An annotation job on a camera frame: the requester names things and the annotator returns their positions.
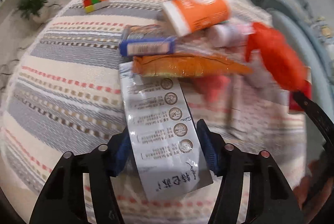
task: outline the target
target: potted plant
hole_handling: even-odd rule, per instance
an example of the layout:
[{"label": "potted plant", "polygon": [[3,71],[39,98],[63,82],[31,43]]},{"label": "potted plant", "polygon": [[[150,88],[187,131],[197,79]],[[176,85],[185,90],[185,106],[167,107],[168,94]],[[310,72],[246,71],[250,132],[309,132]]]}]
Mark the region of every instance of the potted plant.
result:
[{"label": "potted plant", "polygon": [[21,11],[21,17],[33,19],[36,23],[44,23],[49,17],[49,10],[47,6],[44,6],[47,0],[20,0],[17,6]]}]

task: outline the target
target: barcode label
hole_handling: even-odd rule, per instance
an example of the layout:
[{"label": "barcode label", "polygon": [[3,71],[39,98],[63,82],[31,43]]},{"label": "barcode label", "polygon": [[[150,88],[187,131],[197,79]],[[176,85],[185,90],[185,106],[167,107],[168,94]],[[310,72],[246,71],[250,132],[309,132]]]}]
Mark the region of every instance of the barcode label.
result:
[{"label": "barcode label", "polygon": [[165,54],[169,51],[169,42],[132,43],[127,45],[128,55]]}]

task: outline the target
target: floor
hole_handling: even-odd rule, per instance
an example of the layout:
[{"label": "floor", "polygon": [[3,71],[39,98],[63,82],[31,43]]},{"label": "floor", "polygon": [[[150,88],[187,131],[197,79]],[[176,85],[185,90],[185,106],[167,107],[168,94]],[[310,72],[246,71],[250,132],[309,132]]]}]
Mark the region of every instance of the floor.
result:
[{"label": "floor", "polygon": [[[61,6],[65,6],[70,1],[71,0],[59,0],[58,3]],[[51,16],[56,15],[59,9],[58,6],[55,6],[51,11]],[[19,13],[8,16],[5,21],[0,24],[0,98],[6,96],[6,84],[16,64],[19,63],[26,49],[34,42],[45,25],[46,24],[36,26],[31,22],[21,19]],[[6,168],[0,154],[0,187],[17,213],[26,223],[29,223],[37,196],[30,190],[23,189],[22,184],[19,186],[15,177],[16,174]],[[19,205],[22,204],[22,200],[25,201],[26,204],[24,207]]]}]

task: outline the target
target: blue sofa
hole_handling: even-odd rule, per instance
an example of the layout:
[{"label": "blue sofa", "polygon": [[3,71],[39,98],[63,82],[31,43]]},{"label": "blue sofa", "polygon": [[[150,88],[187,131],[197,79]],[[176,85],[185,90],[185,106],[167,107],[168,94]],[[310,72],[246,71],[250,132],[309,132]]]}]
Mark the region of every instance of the blue sofa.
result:
[{"label": "blue sofa", "polygon": [[[334,121],[334,85],[331,60],[315,34],[312,12],[305,0],[251,0],[273,17],[273,26],[281,31],[303,62],[311,67],[312,99]],[[307,118],[307,162],[318,158],[323,138]]]}]

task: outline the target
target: pillow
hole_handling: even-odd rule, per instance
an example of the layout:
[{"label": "pillow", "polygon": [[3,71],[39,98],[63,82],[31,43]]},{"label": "pillow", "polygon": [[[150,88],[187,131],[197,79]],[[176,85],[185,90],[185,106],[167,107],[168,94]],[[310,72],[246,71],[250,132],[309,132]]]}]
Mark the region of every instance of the pillow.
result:
[{"label": "pillow", "polygon": [[308,12],[308,14],[313,17],[310,5],[308,3],[308,1],[306,0],[298,0],[298,2],[300,3],[300,5]]},{"label": "pillow", "polygon": [[298,0],[278,0],[287,5],[289,8],[294,10],[298,17],[303,20],[306,24],[312,24],[312,16],[305,10],[302,4]]},{"label": "pillow", "polygon": [[[334,121],[333,93],[334,86],[330,85],[321,66],[318,55],[311,46],[302,30],[290,18],[279,11],[270,10],[273,17],[273,26],[284,34],[287,42],[298,53],[303,62],[311,67],[312,100],[316,102],[329,118]],[[316,159],[323,151],[323,137],[311,119],[306,117],[307,129],[307,157]]]},{"label": "pillow", "polygon": [[326,51],[324,45],[321,44],[321,41],[317,37],[317,33],[313,29],[311,29],[308,25],[306,25],[304,22],[300,20],[297,21],[296,23],[299,26],[299,28],[305,33],[307,38],[310,40],[310,43],[312,44],[314,50],[316,51],[328,79],[332,83],[334,83],[332,77],[333,69],[331,63],[331,59],[334,59],[334,56],[333,58],[331,57],[330,50],[327,49]]}]

